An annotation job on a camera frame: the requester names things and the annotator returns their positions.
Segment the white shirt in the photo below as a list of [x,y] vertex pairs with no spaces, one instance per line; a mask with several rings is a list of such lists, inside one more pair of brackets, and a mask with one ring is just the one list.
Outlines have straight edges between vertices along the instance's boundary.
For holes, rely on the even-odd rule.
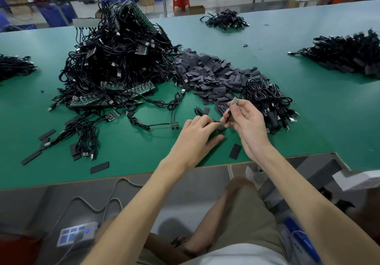
[[288,265],[279,253],[259,245],[233,244],[183,263],[183,265]]

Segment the person's left hand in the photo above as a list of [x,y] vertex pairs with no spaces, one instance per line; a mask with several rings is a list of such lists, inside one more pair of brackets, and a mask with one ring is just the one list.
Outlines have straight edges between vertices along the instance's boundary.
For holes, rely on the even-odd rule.
[[224,138],[223,135],[217,135],[208,141],[210,134],[220,126],[208,115],[187,120],[165,159],[184,170],[195,167]]

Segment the green tabletop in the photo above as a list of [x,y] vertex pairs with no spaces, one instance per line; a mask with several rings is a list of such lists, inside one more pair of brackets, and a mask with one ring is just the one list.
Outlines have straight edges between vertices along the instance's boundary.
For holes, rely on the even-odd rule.
[[[337,152],[351,169],[360,171],[379,168],[375,155],[380,149],[376,127],[380,118],[380,83],[360,75],[328,71],[309,60],[287,56],[287,52],[310,46],[312,38],[319,35],[347,35],[368,28],[380,31],[376,17],[379,5],[378,1],[370,1],[245,13],[242,16],[251,26],[227,33],[207,27],[199,16],[153,22],[165,29],[174,45],[181,43],[198,53],[219,56],[240,69],[257,66],[293,98],[292,108],[300,114],[298,122],[291,124],[289,132],[281,130],[270,136],[284,156]],[[0,189],[152,172],[179,134],[179,130],[165,126],[151,131],[136,128],[121,116],[111,123],[99,124],[101,147],[96,160],[81,158],[74,162],[69,145],[77,137],[72,137],[22,166],[20,161],[39,148],[40,135],[53,128],[63,130],[64,123],[75,116],[65,106],[47,111],[51,99],[58,94],[55,87],[63,85],[58,75],[76,44],[75,35],[73,27],[0,34],[0,53],[29,55],[39,66],[30,76],[0,84]],[[172,82],[161,84],[153,98],[168,102],[179,90]],[[190,91],[175,113],[176,121],[182,125],[193,118],[196,105],[204,107]],[[145,124],[170,120],[168,110],[152,104],[141,106],[135,116]],[[219,118],[214,109],[210,116]],[[249,160],[243,151],[237,160],[231,159],[228,155],[233,145],[241,142],[231,130],[226,130],[225,136],[227,140],[200,165]],[[110,168],[90,175],[90,167],[106,161]]]

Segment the khaki shorts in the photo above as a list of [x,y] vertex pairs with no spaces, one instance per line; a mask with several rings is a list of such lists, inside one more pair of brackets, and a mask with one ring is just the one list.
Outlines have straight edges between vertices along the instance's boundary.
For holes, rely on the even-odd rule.
[[[276,219],[252,186],[243,186],[228,197],[209,252],[240,243],[260,245],[286,257]],[[143,249],[137,264],[165,263],[149,250]]]

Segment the power strip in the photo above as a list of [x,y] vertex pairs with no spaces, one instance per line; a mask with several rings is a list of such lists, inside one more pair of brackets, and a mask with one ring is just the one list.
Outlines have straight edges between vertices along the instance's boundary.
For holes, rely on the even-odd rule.
[[84,241],[90,241],[95,238],[95,232],[98,228],[97,222],[91,222],[86,224],[81,224],[61,230],[59,235],[57,247],[67,246],[74,243],[75,236],[83,231],[83,238],[78,240],[76,243],[82,243]]

